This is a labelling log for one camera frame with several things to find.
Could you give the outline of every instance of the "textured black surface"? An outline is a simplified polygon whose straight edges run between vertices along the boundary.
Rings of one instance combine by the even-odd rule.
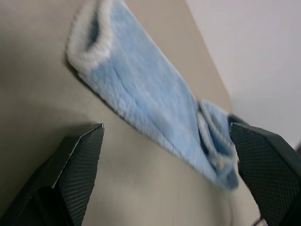
[[[295,200],[299,199],[298,175],[264,136],[232,126],[231,138],[236,146],[244,181],[261,214],[269,226],[282,225]]]
[[[62,197],[74,226],[80,226],[94,187],[103,128],[83,136],[69,159],[56,190]]]

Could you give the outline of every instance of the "beige table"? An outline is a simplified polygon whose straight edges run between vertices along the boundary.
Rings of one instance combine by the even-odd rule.
[[[0,3],[0,210],[78,125],[105,135],[84,226],[248,226],[258,210],[241,183],[214,187],[122,121],[64,64],[80,0]],[[199,98],[231,110],[229,96],[183,0],[129,7]]]

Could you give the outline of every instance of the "light blue towel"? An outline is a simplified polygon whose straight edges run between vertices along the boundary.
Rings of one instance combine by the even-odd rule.
[[[89,0],[78,12],[67,57],[125,121],[214,184],[238,186],[228,115],[198,101],[121,0]]]

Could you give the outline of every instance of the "white wall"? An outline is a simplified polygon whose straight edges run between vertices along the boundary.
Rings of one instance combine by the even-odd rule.
[[[234,112],[296,147],[301,141],[301,1],[187,2]]]

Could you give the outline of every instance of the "plush cloth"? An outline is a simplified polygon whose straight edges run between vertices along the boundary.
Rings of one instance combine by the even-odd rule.
[[[198,101],[121,0],[89,0],[71,29],[67,57],[120,117],[214,184],[234,189],[228,115]]]

